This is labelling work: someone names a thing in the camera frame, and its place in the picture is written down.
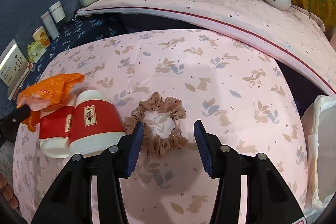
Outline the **operator hand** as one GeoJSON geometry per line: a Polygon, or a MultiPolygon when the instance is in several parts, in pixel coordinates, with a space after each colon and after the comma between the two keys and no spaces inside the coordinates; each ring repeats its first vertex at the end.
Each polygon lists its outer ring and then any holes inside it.
{"type": "Polygon", "coordinates": [[[11,208],[16,209],[19,206],[18,200],[2,174],[0,174],[0,189],[11,208]]]}

